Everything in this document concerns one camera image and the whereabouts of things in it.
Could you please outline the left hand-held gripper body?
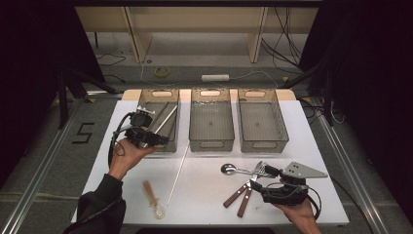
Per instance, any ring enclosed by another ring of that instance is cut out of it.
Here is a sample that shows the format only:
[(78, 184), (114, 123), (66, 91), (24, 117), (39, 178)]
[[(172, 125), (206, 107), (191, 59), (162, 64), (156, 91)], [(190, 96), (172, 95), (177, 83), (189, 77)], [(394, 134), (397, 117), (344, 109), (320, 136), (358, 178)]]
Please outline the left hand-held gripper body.
[(141, 106), (131, 114), (130, 126), (126, 129), (125, 136), (136, 147), (145, 148), (147, 146), (154, 146), (156, 135), (148, 131), (148, 128), (140, 126), (141, 116), (151, 116), (151, 114), (154, 114), (154, 111), (149, 111)]

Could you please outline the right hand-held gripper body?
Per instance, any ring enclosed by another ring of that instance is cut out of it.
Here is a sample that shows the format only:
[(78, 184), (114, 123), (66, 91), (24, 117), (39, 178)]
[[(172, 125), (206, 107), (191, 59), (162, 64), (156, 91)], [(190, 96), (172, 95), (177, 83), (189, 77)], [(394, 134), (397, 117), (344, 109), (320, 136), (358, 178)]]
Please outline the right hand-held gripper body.
[(307, 178), (327, 177), (327, 173), (310, 168), (298, 162), (291, 162), (285, 169), (279, 169), (282, 174), (282, 187), (262, 187), (259, 192), (265, 203), (296, 206), (308, 197), (309, 186)]

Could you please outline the white chopstick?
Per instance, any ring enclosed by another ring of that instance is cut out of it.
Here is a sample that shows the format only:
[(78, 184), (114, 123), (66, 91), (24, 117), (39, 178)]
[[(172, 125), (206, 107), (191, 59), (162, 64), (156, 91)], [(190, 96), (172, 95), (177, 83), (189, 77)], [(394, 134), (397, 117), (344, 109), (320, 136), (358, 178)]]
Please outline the white chopstick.
[(162, 128), (163, 126), (167, 123), (167, 121), (170, 119), (170, 117), (172, 116), (172, 114), (176, 111), (177, 109), (177, 105), (171, 110), (171, 112), (167, 115), (167, 117), (165, 118), (165, 120), (162, 122), (162, 124), (156, 129), (156, 131), (154, 132), (154, 134), (157, 134)]
[(181, 173), (182, 167), (183, 167), (183, 165), (184, 165), (184, 162), (185, 162), (185, 159), (186, 159), (186, 156), (187, 156), (187, 153), (188, 153), (189, 148), (190, 148), (190, 143), (189, 143), (189, 141), (188, 141), (188, 143), (187, 143), (187, 145), (186, 145), (186, 147), (185, 147), (185, 149), (184, 149), (184, 152), (183, 152), (183, 154), (182, 154), (182, 157), (181, 157), (181, 160), (180, 160), (180, 164), (179, 164), (178, 170), (177, 170), (177, 172), (176, 172), (176, 175), (175, 175), (175, 178), (174, 178), (172, 187), (171, 187), (171, 189), (170, 189), (169, 198), (168, 198), (168, 201), (167, 201), (167, 206), (170, 205), (170, 202), (171, 202), (171, 200), (172, 200), (172, 196), (173, 196), (173, 193), (174, 193), (176, 184), (177, 184), (177, 182), (178, 182), (178, 180), (179, 180), (180, 173)]

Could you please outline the knife with wooden handle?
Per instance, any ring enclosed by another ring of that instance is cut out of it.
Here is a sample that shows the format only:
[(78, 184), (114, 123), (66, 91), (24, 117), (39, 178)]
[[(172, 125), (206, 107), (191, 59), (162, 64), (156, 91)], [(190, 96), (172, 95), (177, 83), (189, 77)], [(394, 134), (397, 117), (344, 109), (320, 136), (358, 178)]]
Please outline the knife with wooden handle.
[(257, 180), (258, 173), (260, 172), (260, 170), (261, 170), (261, 168), (262, 168), (262, 165), (263, 165), (263, 162), (262, 162), (262, 161), (259, 161), (258, 164), (256, 165), (253, 173), (252, 173), (252, 177), (251, 177), (250, 180), (246, 183), (246, 192), (245, 192), (245, 195), (244, 195), (243, 200), (242, 200), (242, 202), (241, 202), (241, 205), (240, 205), (240, 207), (239, 207), (239, 210), (238, 210), (238, 212), (237, 212), (237, 216), (238, 216), (238, 217), (243, 217), (243, 216), (244, 216), (245, 209), (246, 209), (246, 207), (247, 207), (247, 204), (248, 204), (250, 195), (251, 195), (251, 193), (252, 193), (251, 182), (252, 182), (253, 180), (254, 180), (254, 181)]

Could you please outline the fork with wooden handle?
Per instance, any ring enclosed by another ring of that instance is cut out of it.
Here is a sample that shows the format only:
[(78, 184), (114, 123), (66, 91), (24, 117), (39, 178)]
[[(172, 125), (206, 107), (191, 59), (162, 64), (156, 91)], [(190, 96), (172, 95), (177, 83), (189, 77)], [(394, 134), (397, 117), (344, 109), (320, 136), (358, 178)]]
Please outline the fork with wooden handle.
[[(265, 173), (265, 166), (267, 164), (263, 162), (262, 168), (259, 173)], [(237, 198), (242, 195), (243, 193), (245, 194), (246, 192), (246, 183), (244, 183), (236, 192), (234, 192), (224, 203), (223, 206), (225, 208), (228, 208), (230, 205), (232, 205)]]

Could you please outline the grey translucent plastic bin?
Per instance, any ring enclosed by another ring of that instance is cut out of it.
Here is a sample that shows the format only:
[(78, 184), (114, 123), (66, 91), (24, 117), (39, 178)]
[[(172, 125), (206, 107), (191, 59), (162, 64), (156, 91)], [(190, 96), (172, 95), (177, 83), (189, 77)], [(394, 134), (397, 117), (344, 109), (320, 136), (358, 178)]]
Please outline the grey translucent plastic bin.
[(242, 153), (282, 153), (289, 142), (279, 99), (272, 89), (238, 89)]
[(230, 90), (191, 90), (190, 147), (193, 152), (230, 152), (235, 140)]
[(159, 152), (172, 153), (176, 151), (177, 140), (177, 113), (179, 108), (179, 91), (177, 89), (145, 89), (145, 90), (127, 90), (123, 96), (123, 100), (135, 100), (137, 106), (145, 107), (150, 111), (156, 111), (160, 107), (156, 103), (165, 103), (169, 105), (163, 117), (163, 121), (171, 110), (177, 105), (176, 111), (172, 114), (167, 123), (158, 132), (158, 135), (169, 137), (169, 142), (166, 145), (157, 145)]

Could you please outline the metal spoon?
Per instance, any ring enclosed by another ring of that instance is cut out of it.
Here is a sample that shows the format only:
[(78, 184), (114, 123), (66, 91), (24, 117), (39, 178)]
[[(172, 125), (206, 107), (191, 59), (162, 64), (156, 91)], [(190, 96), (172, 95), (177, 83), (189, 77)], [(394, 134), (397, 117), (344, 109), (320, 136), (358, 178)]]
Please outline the metal spoon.
[(235, 165), (227, 163), (221, 166), (220, 171), (224, 175), (232, 175), (234, 173), (241, 173), (241, 174), (247, 174), (247, 175), (258, 175), (258, 176), (264, 176), (264, 177), (271, 177), (270, 174), (266, 173), (259, 173), (259, 172), (253, 172), (245, 169), (240, 169), (237, 168)]

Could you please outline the person's left hand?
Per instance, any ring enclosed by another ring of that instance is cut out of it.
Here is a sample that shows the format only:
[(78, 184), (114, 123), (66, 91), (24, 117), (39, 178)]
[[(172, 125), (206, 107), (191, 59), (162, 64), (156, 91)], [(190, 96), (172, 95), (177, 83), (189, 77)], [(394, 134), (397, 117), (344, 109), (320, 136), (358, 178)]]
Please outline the person's left hand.
[(153, 146), (137, 148), (126, 138), (123, 138), (115, 145), (108, 174), (122, 180), (129, 170), (135, 167), (145, 156), (155, 151), (156, 148)]

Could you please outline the person's right hand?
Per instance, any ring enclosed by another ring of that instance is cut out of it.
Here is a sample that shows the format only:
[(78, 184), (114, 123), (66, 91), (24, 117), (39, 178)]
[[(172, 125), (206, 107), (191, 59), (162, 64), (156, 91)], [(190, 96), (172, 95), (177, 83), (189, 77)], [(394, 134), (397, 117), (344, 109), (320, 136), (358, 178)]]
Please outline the person's right hand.
[(288, 220), (291, 221), (302, 234), (321, 234), (309, 199), (306, 199), (302, 204), (296, 206), (275, 204), (275, 207), (283, 211)]

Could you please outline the white table board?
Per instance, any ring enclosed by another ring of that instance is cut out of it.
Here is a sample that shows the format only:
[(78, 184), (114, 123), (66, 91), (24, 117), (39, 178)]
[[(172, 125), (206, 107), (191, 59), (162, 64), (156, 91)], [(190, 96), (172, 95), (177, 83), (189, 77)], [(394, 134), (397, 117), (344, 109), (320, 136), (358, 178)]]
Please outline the white table board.
[[(172, 154), (147, 156), (124, 178), (123, 198), (127, 202), (124, 224), (135, 227), (288, 225), (289, 221), (282, 211), (263, 202), (257, 192), (251, 193), (243, 217), (237, 216), (241, 199), (225, 208), (224, 201), (247, 182), (249, 176), (224, 175), (220, 172), (225, 163), (252, 170), (259, 161), (279, 169), (295, 161), (324, 173), (327, 171), (300, 103), (282, 100), (280, 106), (289, 135), (289, 142), (282, 153), (242, 153), (238, 140), (234, 141), (230, 152), (201, 153), (189, 149), (172, 200), (167, 206), (170, 189), (188, 143), (190, 103), (182, 102), (177, 150)], [(162, 219), (155, 217), (142, 184), (144, 180), (150, 182), (159, 205), (166, 213)]]

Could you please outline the black metal stand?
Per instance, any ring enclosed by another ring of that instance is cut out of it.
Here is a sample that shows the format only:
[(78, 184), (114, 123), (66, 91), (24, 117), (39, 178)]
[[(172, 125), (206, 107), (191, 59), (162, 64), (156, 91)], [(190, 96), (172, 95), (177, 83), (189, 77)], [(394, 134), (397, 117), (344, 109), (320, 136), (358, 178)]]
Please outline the black metal stand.
[(312, 83), (309, 86), (310, 91), (315, 89), (315, 83), (321, 85), (320, 90), (323, 93), (324, 103), (323, 103), (323, 116), (328, 123), (329, 126), (333, 125), (333, 117), (332, 114), (332, 73), (330, 72), (329, 68), (327, 67), (327, 63), (325, 61), (320, 61), (317, 65), (312, 67), (311, 69), (305, 71), (304, 73), (297, 76), (292, 81), (289, 81), (281, 86), (281, 89), (290, 89), (305, 80), (311, 78)]
[(106, 85), (104, 82), (93, 78), (93, 76), (79, 69), (70, 68), (61, 70), (57, 76), (60, 129), (64, 127), (64, 125), (68, 121), (69, 116), (67, 91), (69, 91), (75, 98), (87, 100), (88, 94), (85, 87), (83, 86), (84, 82), (91, 83), (92, 85), (111, 95), (117, 95), (120, 93), (120, 91)]

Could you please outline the white power strip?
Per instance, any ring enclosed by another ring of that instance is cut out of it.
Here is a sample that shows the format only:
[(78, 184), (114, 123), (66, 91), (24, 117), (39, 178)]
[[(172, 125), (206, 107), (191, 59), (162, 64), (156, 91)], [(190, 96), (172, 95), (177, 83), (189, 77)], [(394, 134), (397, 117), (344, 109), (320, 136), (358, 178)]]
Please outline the white power strip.
[(228, 74), (212, 74), (212, 75), (202, 75), (203, 82), (227, 82), (230, 80)]

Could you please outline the beige wooden shelf unit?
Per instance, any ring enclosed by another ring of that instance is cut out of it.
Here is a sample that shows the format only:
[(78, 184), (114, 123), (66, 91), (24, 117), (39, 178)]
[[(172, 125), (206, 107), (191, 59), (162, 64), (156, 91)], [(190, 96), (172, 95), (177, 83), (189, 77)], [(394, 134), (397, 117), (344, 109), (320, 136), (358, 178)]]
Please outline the beige wooden shelf unit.
[(280, 33), (278, 19), (288, 20), (292, 33), (310, 32), (318, 10), (293, 7), (78, 7), (87, 32), (127, 32), (136, 61), (147, 55), (155, 32), (242, 33), (249, 60), (258, 61), (265, 33)]

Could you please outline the dark curtain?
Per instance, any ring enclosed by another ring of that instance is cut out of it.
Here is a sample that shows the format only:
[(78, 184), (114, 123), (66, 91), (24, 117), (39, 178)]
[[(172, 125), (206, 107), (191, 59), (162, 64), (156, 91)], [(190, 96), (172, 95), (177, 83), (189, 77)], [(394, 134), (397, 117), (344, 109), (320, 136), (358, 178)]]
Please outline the dark curtain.
[(80, 71), (104, 80), (73, 6), (53, 0), (0, 0), (0, 188), (4, 186), (58, 91), (73, 92)]
[(319, 69), (413, 224), (413, 0), (320, 0), (300, 66)]

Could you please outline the metal floor rail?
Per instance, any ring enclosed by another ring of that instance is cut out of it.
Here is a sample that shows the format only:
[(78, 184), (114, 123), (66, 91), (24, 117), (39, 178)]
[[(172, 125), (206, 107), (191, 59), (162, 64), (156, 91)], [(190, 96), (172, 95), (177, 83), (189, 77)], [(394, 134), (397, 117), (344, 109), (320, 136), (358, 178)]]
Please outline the metal floor rail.
[(9, 215), (7, 222), (1, 229), (1, 234), (17, 234), (19, 229), (38, 193), (40, 190), (60, 148), (66, 139), (66, 136), (73, 124), (74, 118), (80, 107), (82, 101), (75, 99), (68, 112), (68, 119), (66, 123), (59, 129), (54, 137), (50, 147), (40, 165), (38, 166), (33, 178), (28, 183), (23, 193), (19, 196), (18, 202)]
[(331, 104), (326, 101), (321, 102), (318, 97), (314, 98), (315, 105), (323, 106), (323, 113), (319, 117), (320, 124), (335, 152), (335, 155), (344, 171), (346, 179), (354, 192), (354, 198), (357, 200), (361, 213), (364, 215), (366, 222), (370, 226), (373, 234), (389, 234), (389, 229), (386, 227), (379, 210), (373, 203), (371, 196), (360, 176), (357, 174), (355, 166), (352, 164), (347, 151), (340, 138), (338, 137), (331, 117)]

